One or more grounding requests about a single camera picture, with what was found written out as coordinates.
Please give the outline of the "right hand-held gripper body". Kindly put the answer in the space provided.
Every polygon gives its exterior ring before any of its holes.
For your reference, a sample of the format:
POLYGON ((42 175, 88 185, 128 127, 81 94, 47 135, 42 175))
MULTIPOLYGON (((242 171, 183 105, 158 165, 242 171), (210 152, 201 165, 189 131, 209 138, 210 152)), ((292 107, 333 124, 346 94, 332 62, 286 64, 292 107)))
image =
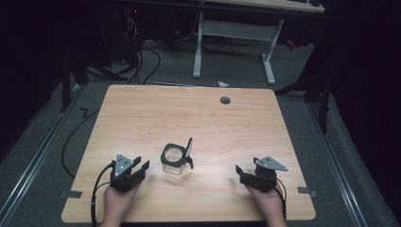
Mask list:
POLYGON ((255 165, 254 174, 244 172, 239 176, 241 183, 255 188, 263 193, 271 191, 277 184, 276 171, 288 171, 288 168, 267 156, 259 159, 255 165))

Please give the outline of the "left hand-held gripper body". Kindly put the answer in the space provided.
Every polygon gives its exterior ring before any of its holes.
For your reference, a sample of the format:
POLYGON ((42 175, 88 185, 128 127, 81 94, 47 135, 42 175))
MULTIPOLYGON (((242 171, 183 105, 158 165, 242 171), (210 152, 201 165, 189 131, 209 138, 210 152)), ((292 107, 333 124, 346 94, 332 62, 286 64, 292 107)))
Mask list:
POLYGON ((141 183, 145 176, 139 176, 138 170, 132 173, 131 159, 122 154, 116 155, 111 173, 111 187, 121 193, 127 193, 141 183))

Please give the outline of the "clear container with black lid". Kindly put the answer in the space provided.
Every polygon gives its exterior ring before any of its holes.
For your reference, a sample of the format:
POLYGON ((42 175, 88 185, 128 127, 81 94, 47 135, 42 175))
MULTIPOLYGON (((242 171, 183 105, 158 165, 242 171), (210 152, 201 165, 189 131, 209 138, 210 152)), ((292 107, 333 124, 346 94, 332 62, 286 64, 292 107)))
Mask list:
POLYGON ((182 175, 186 166, 193 169, 194 162, 190 156, 192 144, 192 138, 189 138, 185 147, 168 143, 160 157, 163 171, 173 175, 182 175))

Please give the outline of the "person's right hand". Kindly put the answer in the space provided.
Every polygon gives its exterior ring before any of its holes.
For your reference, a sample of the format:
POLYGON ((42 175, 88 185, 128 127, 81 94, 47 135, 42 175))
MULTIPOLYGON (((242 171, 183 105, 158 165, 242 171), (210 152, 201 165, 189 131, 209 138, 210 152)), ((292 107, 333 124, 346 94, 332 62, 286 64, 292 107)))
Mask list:
POLYGON ((280 198, 282 190, 279 185, 266 193, 247 185, 246 188, 254 197, 257 207, 265 218, 267 227, 288 227, 284 218, 283 203, 280 198))

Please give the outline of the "person's left hand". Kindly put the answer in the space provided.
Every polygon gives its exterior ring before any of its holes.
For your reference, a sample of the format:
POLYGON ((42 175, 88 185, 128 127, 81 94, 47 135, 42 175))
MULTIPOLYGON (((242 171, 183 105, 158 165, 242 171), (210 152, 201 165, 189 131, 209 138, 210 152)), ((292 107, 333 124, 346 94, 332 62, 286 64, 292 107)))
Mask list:
POLYGON ((108 186, 104 192, 104 217, 100 227, 120 227, 122 220, 131 210, 133 199, 140 185, 136 185, 130 191, 122 193, 108 186))

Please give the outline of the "grey tape strip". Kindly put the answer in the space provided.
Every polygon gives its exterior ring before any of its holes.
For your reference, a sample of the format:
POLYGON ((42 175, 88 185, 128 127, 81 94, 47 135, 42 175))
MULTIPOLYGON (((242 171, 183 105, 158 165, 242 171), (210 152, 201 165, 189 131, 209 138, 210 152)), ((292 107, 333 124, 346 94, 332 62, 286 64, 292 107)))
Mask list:
POLYGON ((73 199, 79 199, 81 197, 82 193, 80 191, 74 191, 74 190, 63 190, 60 194, 61 199, 68 199, 68 198, 73 198, 73 199))
POLYGON ((312 190, 309 187, 298 187, 298 193, 300 194, 308 194, 311 198, 318 197, 318 194, 315 190, 312 190))

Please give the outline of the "white-legged desk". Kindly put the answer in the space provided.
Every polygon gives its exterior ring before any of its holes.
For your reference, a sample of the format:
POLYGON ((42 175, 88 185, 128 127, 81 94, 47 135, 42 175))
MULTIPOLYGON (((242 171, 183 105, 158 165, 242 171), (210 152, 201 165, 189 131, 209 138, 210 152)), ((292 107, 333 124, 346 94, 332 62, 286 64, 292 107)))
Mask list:
MULTIPOLYGON (((273 12, 305 13, 321 15, 325 8, 319 0, 198 0, 201 7, 244 7, 255 9, 271 9, 273 12)), ((234 38, 250 41, 268 42, 267 51, 261 55, 269 85, 275 84, 270 58, 281 33, 285 19, 279 16, 272 23, 230 22, 224 19, 205 19, 204 13, 198 14, 197 49, 194 59, 193 77, 201 76, 202 40, 205 36, 234 38)))

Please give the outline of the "metal floor rail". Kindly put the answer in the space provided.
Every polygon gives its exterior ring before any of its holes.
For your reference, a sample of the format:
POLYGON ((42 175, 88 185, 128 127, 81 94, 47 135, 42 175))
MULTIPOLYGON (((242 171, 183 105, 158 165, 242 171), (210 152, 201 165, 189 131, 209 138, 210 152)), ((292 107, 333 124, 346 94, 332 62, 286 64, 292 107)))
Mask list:
POLYGON ((326 132, 323 131, 320 120, 318 108, 311 103, 306 103, 309 114, 313 119, 313 123, 323 141, 324 153, 327 158, 328 164, 332 171, 332 175, 337 183, 343 202, 350 215, 351 220, 355 227, 368 227, 367 221, 362 214, 362 211, 357 202, 356 195, 352 189, 345 172, 343 171, 338 156, 332 146, 330 138, 326 132))
POLYGON ((84 89, 84 85, 74 85, 71 101, 62 107, 61 87, 57 88, 50 101, 34 115, 9 156, 0 164, 0 227, 6 227, 12 219, 84 89))

